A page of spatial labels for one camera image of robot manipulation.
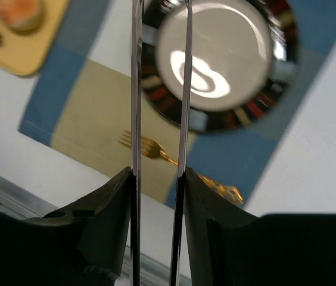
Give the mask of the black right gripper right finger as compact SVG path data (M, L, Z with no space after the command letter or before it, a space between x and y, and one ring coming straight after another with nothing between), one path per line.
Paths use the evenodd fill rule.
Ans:
M336 214L254 216L186 170L193 285L336 285Z

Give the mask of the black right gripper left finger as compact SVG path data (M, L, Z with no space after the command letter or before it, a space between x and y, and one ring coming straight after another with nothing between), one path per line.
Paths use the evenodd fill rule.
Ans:
M114 285L122 271L132 171L44 217L0 213L0 285Z

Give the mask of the small round bread bun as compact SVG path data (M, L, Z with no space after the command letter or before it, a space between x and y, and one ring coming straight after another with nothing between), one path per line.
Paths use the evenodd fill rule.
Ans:
M0 1L0 20L15 32L29 32L43 22L45 5L39 0Z

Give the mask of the silver metal tongs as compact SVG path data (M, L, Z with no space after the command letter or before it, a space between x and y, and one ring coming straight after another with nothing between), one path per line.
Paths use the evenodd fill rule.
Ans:
M183 77L181 132L179 141L178 181L173 224L170 285L179 285L182 243L182 219L185 196L185 172L188 145L188 125L192 74L192 2L185 1L186 42ZM141 236L141 57L142 18L144 1L132 2L132 56L131 56L131 147L134 186L130 202L130 265L131 285L140 284L140 236Z

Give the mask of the gold fork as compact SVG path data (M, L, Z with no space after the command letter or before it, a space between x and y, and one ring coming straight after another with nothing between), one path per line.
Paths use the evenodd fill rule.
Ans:
M121 135L119 143L122 144L124 147L131 149L132 148L131 131L126 130ZM161 144L146 136L141 136L141 154L152 160L162 159L175 166L178 166L178 162L174 161L167 155L166 150ZM204 175L199 175L199 177L210 189L212 189L215 193L217 193L224 199L230 201L235 205L242 205L244 203L244 199L240 191L235 186L228 186L221 184Z

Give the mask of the dark rimmed ceramic plate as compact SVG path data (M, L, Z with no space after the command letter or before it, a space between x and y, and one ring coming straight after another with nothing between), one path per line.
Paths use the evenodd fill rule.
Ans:
M144 14L142 89L167 120L181 122L186 7L151 1ZM288 1L193 1L189 129L226 132L273 110L298 66Z

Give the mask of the yellow plastic tray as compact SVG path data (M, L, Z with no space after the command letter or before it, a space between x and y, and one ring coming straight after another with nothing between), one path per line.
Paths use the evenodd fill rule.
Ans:
M17 76L38 71L56 37L69 1L44 1L45 13L41 25L21 34L10 30L0 20L0 67Z

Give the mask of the aluminium table frame rail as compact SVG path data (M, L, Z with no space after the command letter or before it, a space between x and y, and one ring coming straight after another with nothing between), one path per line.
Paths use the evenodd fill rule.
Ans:
M45 215L57 207L0 177L0 211L17 219ZM141 254L141 285L168 285L169 267Z

